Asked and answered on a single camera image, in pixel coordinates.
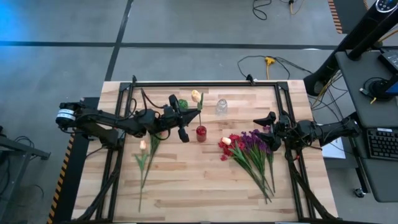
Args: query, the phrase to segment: wooden tabletop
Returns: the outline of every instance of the wooden tabletop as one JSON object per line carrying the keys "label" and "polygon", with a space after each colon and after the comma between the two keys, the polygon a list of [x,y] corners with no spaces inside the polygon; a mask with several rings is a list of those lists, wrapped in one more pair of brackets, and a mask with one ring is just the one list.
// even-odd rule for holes
{"label": "wooden tabletop", "polygon": [[[288,83],[296,120],[312,119],[303,81],[290,80]],[[98,109],[114,113],[119,84],[120,82],[104,83]],[[260,129],[260,126],[253,123],[253,119],[264,118],[270,111],[278,113],[274,89],[266,86],[196,87],[195,89],[205,94],[201,120],[207,128],[207,140],[203,143],[196,140],[195,129],[199,125],[199,117],[196,117],[189,127],[185,128],[190,136],[189,143],[182,143],[177,129],[172,130],[169,139],[160,143],[154,158],[143,190],[142,208],[139,213],[140,172],[134,155],[140,153],[139,141],[142,139],[127,136],[114,221],[297,221],[289,169],[283,157],[284,146],[275,152],[276,194],[271,196],[272,203],[266,204],[258,186],[243,168],[233,160],[220,160],[222,152],[217,145],[223,136],[229,136],[232,133],[240,134],[241,131],[250,131],[255,128]],[[158,105],[168,103],[169,95],[175,94],[177,98],[187,100],[189,106],[196,106],[191,99],[193,88],[150,87],[144,90],[148,97]],[[137,109],[143,109],[138,88],[134,90],[133,97],[137,100]],[[222,98],[228,102],[228,113],[220,116],[215,113],[215,106]],[[150,143],[148,135],[144,139],[148,144]],[[99,142],[92,142],[88,153],[100,147]],[[322,152],[306,148],[303,154],[311,189],[325,208],[332,215],[337,215]],[[80,216],[99,192],[105,159],[106,149],[87,158],[73,218]],[[266,172],[267,180],[271,182],[269,169]],[[308,216],[302,191],[300,191],[300,196],[304,214]],[[107,214],[107,206],[106,200],[104,215]]]}

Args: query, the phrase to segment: purple flower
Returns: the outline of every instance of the purple flower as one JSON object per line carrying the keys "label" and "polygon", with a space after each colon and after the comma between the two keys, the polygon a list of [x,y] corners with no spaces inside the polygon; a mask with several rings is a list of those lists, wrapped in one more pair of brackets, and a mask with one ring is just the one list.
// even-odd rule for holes
{"label": "purple flower", "polygon": [[256,146],[259,150],[271,153],[268,145],[259,137],[257,137],[256,133],[260,133],[260,131],[258,129],[249,131],[250,135],[248,135],[245,131],[242,132],[242,140],[246,146],[246,150],[250,151]]}

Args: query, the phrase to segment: concrete floor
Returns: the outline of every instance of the concrete floor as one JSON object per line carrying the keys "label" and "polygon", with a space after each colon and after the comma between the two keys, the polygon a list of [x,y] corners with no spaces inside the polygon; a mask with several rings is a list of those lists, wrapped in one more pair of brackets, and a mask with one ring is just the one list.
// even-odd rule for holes
{"label": "concrete floor", "polygon": [[[127,0],[0,2],[0,41],[115,42]],[[135,0],[123,42],[336,45],[337,34],[327,0],[306,0],[296,16],[286,4],[274,1],[264,10],[267,21],[251,12],[243,0]],[[398,45],[398,38],[388,40]],[[49,214],[68,135],[57,129],[55,115],[62,101],[99,96],[112,47],[0,47],[0,124],[10,138],[26,135],[37,148],[52,153],[47,161],[33,160],[10,222],[44,223]],[[280,56],[306,69],[316,70],[330,50],[249,49],[145,49],[122,48],[113,81],[130,80],[242,80],[236,62],[246,55]],[[265,79],[262,59],[248,59],[244,73]],[[291,79],[306,73],[288,67]],[[286,79],[279,65],[272,79]],[[345,88],[344,80],[337,87]],[[341,94],[332,90],[335,97]],[[348,95],[337,102],[343,115],[354,111]],[[314,112],[319,123],[335,122],[326,108]],[[373,196],[356,198],[359,186],[354,170],[328,170],[338,213],[345,220],[396,223],[398,203],[377,203]],[[45,197],[32,187],[40,185]]]}

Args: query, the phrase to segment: red cup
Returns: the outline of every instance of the red cup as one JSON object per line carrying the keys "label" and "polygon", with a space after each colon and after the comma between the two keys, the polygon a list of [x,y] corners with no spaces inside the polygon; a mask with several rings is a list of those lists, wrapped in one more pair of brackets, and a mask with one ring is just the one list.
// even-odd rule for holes
{"label": "red cup", "polygon": [[207,129],[204,126],[197,127],[197,140],[198,142],[206,141]]}

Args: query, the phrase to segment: keyboard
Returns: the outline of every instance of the keyboard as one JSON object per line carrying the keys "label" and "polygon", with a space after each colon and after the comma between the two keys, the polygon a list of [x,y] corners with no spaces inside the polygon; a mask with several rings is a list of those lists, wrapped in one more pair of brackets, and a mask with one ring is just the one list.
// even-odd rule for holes
{"label": "keyboard", "polygon": [[368,146],[371,158],[398,161],[398,133],[369,129]]}

